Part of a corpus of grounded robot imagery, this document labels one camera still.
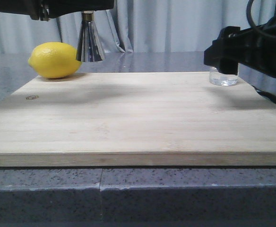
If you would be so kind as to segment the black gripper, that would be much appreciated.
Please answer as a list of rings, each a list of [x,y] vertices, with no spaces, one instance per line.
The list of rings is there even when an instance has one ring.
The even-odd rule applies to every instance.
[[[203,63],[216,68],[222,74],[237,76],[239,62],[239,64],[276,78],[276,13],[268,22],[257,26],[257,29],[274,38],[264,36],[251,27],[240,29],[238,26],[223,28],[218,38],[213,40],[211,46],[204,51]],[[231,57],[236,49],[231,36],[237,33],[242,45],[238,61]]]
[[[0,0],[0,12],[28,15],[32,20],[48,21],[81,11],[108,10],[113,0]]]

